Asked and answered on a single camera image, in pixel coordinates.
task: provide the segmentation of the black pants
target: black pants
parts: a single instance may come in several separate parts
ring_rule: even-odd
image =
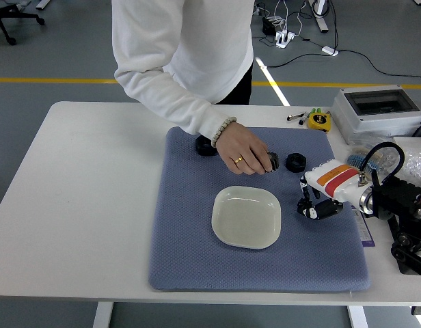
[[[232,92],[217,105],[248,105],[252,95],[252,70],[253,64]]]

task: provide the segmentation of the yellow tape measure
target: yellow tape measure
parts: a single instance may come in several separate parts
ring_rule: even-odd
[[[321,109],[313,108],[308,118],[308,128],[329,132],[331,129],[331,114],[321,113]]]

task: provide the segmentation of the office chair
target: office chair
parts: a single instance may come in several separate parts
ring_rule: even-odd
[[[43,18],[40,18],[36,14],[26,14],[19,12],[19,9],[16,5],[7,5],[5,7],[0,8],[0,28],[3,30],[7,42],[12,46],[16,44],[16,40],[14,38],[9,37],[1,20],[2,18],[35,18],[40,25],[45,24],[45,20]]]

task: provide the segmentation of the table leg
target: table leg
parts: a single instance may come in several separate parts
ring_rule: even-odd
[[[312,8],[315,20],[317,21],[318,27],[320,28],[321,33],[326,33],[329,31],[327,28],[326,22],[323,17],[318,17],[321,15],[321,12],[323,11],[323,6],[325,5],[325,0],[309,0],[309,3],[312,8],[312,4],[314,4],[314,8]]]
[[[362,306],[348,306],[350,324],[352,328],[368,328],[366,314]]]
[[[113,302],[98,302],[93,328],[109,328]]]
[[[45,6],[49,3],[50,0],[41,0],[39,4],[36,6],[37,10],[43,10]]]

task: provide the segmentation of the white plate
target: white plate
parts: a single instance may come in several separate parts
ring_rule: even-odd
[[[262,249],[280,235],[280,203],[264,189],[232,186],[215,198],[212,229],[231,246]]]

